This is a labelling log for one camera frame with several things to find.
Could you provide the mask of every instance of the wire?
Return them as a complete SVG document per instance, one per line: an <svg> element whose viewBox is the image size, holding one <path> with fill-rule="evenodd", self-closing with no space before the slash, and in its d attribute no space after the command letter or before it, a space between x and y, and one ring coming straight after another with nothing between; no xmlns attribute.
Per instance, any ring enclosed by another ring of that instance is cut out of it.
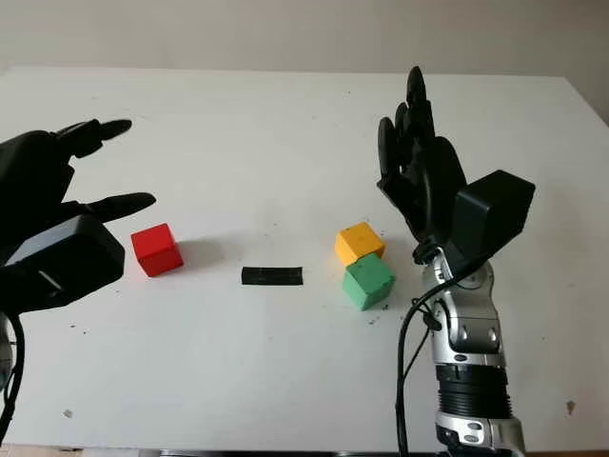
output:
<svg viewBox="0 0 609 457"><path fill-rule="evenodd" d="M399 336L399 340L398 340L398 382L396 385L396 404L395 404L396 428L397 428L397 434L398 434L398 451L399 451L400 457L408 456L408 436L407 436L407 432L406 432L405 405L404 405L404 398L403 398L404 382L406 380L406 376L408 375L410 369L412 368L415 361L417 360L417 357L419 356L419 353L421 352L421 349L422 349L422 347L427 339L427 336L429 335L429 331L430 331L429 327L427 327L427 331L425 332L425 335L423 336L421 342L419 343L414 354L412 355L412 358L410 359L410 362L408 363L406 370L404 370L403 369L403 350L404 350L405 341L406 341L406 333L408 331L408 327L410 326L410 322L412 321L412 318L414 317L414 315L417 311L422 311L421 308L426 309L426 311L423 311L423 315L425 315L426 312L431 315L431 309L429 308L429 305L426 304L426 302L430 298L432 298L434 295L437 295L438 293L442 292L443 290L446 290L448 288L455 286L466 276L468 276L471 273L473 273L474 271L476 271L480 266L481 266L481 263L479 263L479 262L477 262L476 264L472 264L472 265L468 266L467 268L464 268L458 275L452 277L448 281L445 281L441 284L438 284L437 286L434 286L433 288L428 290L426 293L424 293L420 298L413 299L412 306L408 309L408 312L406 313L406 315L403 318L402 327L400 328L400 336Z"/></svg>
<svg viewBox="0 0 609 457"><path fill-rule="evenodd" d="M4 441L4 437L9 429L10 420L12 419L12 414L15 411L15 402L17 401L19 388L21 387L26 355L26 337L23 332L21 321L19 320L19 315L7 314L7 318L9 319L9 322L12 325L12 330L15 333L17 355L15 357L15 366L12 369L12 373L10 374L7 385L5 386L4 409L2 410L2 415L0 415L0 445L2 445L2 442Z"/></svg>
<svg viewBox="0 0 609 457"><path fill-rule="evenodd" d="M417 346L415 353L412 354L412 357L410 357L410 362L408 362L408 365L406 366L406 370L403 373L404 380L406 379L406 376L408 376L408 373L410 372L410 369L414 365L415 360L417 360L417 357L419 357L419 352L421 352L422 347L425 345L425 341L427 341L427 337L429 336L430 331L431 331L431 328L427 328L425 330L425 335L422 336L421 342Z"/></svg>

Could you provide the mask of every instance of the white table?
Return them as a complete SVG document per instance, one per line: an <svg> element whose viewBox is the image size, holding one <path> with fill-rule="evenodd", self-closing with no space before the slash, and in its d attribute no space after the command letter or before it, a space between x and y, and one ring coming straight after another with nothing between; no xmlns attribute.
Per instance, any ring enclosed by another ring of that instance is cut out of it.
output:
<svg viewBox="0 0 609 457"><path fill-rule="evenodd" d="M493 261L528 448L609 447L609 129L563 79L426 82L437 132L468 179L501 168L538 186L523 235ZM403 97L397 74L4 74L1 138L91 117L134 121L75 164L70 198L158 198L109 224L127 248L123 279L24 316L26 377L7 442L396 449L397 333L421 269L375 183L378 121ZM387 310L359 312L341 288L335 233L362 220L383 235L398 276ZM162 222L187 265L148 279L128 236ZM244 287L242 266L303 266L304 286ZM436 389L427 348L408 389L414 450L439 448Z"/></svg>

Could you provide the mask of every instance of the black tape strip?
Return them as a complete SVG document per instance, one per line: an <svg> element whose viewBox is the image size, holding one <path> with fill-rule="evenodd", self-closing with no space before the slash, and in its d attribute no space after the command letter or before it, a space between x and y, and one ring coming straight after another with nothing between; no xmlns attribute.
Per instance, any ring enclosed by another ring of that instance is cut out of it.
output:
<svg viewBox="0 0 609 457"><path fill-rule="evenodd" d="M303 268L244 267L241 284L248 286L301 286Z"/></svg>

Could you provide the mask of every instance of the red cube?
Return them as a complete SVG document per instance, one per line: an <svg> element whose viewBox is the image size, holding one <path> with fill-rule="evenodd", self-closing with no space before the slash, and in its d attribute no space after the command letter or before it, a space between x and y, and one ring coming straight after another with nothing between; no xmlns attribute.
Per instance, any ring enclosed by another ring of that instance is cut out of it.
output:
<svg viewBox="0 0 609 457"><path fill-rule="evenodd" d="M131 234L135 256L148 276L158 276L184 264L167 224Z"/></svg>

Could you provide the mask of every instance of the robotic hand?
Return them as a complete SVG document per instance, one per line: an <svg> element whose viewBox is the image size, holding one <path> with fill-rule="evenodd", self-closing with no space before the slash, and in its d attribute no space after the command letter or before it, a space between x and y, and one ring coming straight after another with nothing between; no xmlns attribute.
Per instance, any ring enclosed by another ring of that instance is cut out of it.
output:
<svg viewBox="0 0 609 457"><path fill-rule="evenodd" d="M440 382L439 441L451 456L523 456L521 423L512 416L505 388L501 328L491 298L493 270L487 260L522 231L535 186L501 170L466 183L455 150L435 135L418 67L408 75L406 103L398 106L395 123L381 120L379 161L378 187L419 242L413 257L425 265L428 290L413 301L400 333L400 454L408 453L403 384L412 366L403 369L405 334L415 312L426 308L423 319L432 333Z"/></svg>
<svg viewBox="0 0 609 457"><path fill-rule="evenodd" d="M0 144L0 443L9 426L21 382L25 338L19 314L67 305L123 275L125 250L103 223L155 202L149 193L108 197L87 205L63 202L74 169L103 141L124 133L129 120L91 120L57 132L24 133ZM6 323L15 332L12 367Z"/></svg>

